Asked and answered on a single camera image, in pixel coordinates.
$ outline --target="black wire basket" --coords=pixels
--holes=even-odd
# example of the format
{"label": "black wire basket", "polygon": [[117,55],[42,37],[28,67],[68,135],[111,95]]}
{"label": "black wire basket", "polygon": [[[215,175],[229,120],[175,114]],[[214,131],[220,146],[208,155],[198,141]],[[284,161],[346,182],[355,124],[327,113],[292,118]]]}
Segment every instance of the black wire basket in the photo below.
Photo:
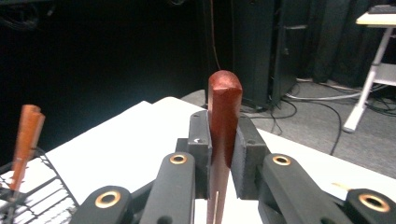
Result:
{"label": "black wire basket", "polygon": [[78,203],[44,150],[36,149],[17,193],[9,189],[11,167],[0,168],[0,224],[69,223]]}

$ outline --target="orange handle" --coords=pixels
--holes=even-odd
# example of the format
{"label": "orange handle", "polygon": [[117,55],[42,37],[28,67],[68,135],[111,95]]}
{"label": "orange handle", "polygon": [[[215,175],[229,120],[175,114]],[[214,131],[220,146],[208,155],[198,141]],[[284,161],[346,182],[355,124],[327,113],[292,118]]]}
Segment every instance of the orange handle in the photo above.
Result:
{"label": "orange handle", "polygon": [[209,78],[208,97],[208,118],[213,152],[206,223],[220,224],[233,158],[233,145],[242,101],[242,86],[235,74],[218,71]]}
{"label": "orange handle", "polygon": [[44,115],[36,105],[24,105],[21,111],[20,126],[18,129],[17,144],[15,146],[12,170],[14,174],[10,188],[19,190],[24,177],[27,162],[33,156],[38,137],[44,123]]}

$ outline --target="reddish-brown handle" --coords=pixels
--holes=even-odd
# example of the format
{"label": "reddish-brown handle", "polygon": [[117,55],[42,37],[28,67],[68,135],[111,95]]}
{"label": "reddish-brown handle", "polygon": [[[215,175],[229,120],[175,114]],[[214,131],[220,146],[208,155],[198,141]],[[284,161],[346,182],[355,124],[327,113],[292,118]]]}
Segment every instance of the reddish-brown handle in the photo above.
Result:
{"label": "reddish-brown handle", "polygon": [[213,153],[207,224],[220,224],[222,220],[241,101],[242,86],[235,74],[218,71],[209,78],[208,116]]}
{"label": "reddish-brown handle", "polygon": [[18,129],[17,144],[15,146],[12,170],[14,174],[10,188],[19,190],[24,177],[26,164],[31,159],[33,150],[38,141],[45,117],[36,105],[24,105],[21,111],[20,126]]}

